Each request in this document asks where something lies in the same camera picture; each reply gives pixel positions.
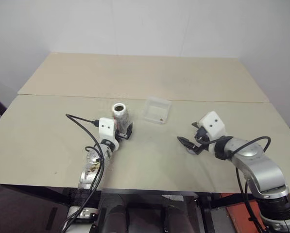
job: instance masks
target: floor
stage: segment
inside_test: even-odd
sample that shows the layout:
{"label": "floor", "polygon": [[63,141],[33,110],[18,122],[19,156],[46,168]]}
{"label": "floor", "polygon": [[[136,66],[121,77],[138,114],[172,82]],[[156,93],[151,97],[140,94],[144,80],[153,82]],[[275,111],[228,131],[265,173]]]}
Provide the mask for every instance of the floor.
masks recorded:
{"label": "floor", "polygon": [[[100,205],[109,211],[112,207],[129,202],[174,205],[185,213],[189,213],[195,232],[204,233],[199,208],[188,201],[174,201],[160,195],[125,195],[102,194]],[[56,208],[53,223],[49,222],[51,211]],[[28,196],[0,186],[0,233],[56,233],[67,215],[67,207],[50,201]],[[143,218],[151,218],[153,212],[142,214]],[[233,224],[225,209],[212,211],[216,233],[235,232]]]}

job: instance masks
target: beige tabletop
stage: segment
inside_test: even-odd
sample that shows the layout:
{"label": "beige tabletop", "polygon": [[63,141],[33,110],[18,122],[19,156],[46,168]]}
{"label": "beige tabletop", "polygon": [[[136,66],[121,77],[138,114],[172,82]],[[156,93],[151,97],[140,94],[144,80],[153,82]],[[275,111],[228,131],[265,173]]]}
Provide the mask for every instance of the beige tabletop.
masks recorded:
{"label": "beige tabletop", "polygon": [[231,58],[51,53],[19,94],[269,102]]}
{"label": "beige tabletop", "polygon": [[[177,136],[193,140],[191,123],[215,110],[230,135],[270,136],[266,153],[290,186],[290,130],[270,103],[172,101],[164,125],[144,121],[144,100],[18,96],[0,119],[0,183],[77,187],[91,139],[65,117],[111,117],[113,103],[126,103],[134,132],[113,154],[104,188],[239,192],[235,168],[204,151],[191,155]],[[95,136],[97,128],[86,125]]]}

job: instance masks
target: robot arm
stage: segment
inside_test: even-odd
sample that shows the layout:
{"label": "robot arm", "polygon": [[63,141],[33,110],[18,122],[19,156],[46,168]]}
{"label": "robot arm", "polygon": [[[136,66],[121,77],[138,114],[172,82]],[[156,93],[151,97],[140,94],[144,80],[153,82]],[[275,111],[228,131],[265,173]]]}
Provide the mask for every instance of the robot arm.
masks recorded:
{"label": "robot arm", "polygon": [[75,191],[73,204],[68,211],[68,217],[61,226],[60,232],[66,232],[73,223],[74,227],[68,229],[70,233],[95,232],[97,230],[94,222],[98,216],[99,198],[94,199],[94,191],[103,182],[103,171],[107,169],[112,153],[119,149],[119,142],[122,139],[128,140],[132,134],[133,123],[131,123],[125,132],[120,132],[117,128],[118,120],[102,117],[99,120],[86,120],[77,116],[66,114],[66,116],[79,125],[89,135],[92,135],[83,125],[75,119],[84,120],[94,124],[99,128],[99,140],[94,136],[97,147],[88,146],[86,155],[86,165],[81,173],[78,187]]}
{"label": "robot arm", "polygon": [[281,169],[265,156],[256,142],[227,136],[225,125],[215,112],[206,114],[192,124],[198,128],[195,135],[200,146],[178,137],[190,153],[203,150],[222,160],[229,160],[243,172],[255,197],[260,216],[270,232],[290,232],[290,194]]}

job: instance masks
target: cable connector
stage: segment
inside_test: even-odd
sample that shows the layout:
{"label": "cable connector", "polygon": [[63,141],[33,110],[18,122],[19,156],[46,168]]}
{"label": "cable connector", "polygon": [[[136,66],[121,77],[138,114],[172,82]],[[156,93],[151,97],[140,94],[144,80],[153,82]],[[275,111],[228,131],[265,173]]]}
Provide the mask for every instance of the cable connector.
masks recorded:
{"label": "cable connector", "polygon": [[207,134],[206,129],[205,129],[203,126],[201,126],[201,127],[198,129],[198,131],[197,131],[197,133],[196,133],[196,135],[195,135],[195,138],[196,138],[196,139],[199,139],[200,137],[205,137],[206,134]]}
{"label": "cable connector", "polygon": [[92,120],[91,123],[92,123],[93,125],[95,125],[96,127],[99,127],[99,125],[100,125],[100,120]]}

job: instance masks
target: white wall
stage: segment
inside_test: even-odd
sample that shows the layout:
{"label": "white wall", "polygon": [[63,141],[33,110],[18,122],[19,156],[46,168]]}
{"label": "white wall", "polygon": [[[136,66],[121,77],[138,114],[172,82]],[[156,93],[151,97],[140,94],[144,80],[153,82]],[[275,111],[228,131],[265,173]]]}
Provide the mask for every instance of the white wall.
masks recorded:
{"label": "white wall", "polygon": [[0,0],[0,82],[49,51],[238,57],[290,125],[290,0]]}

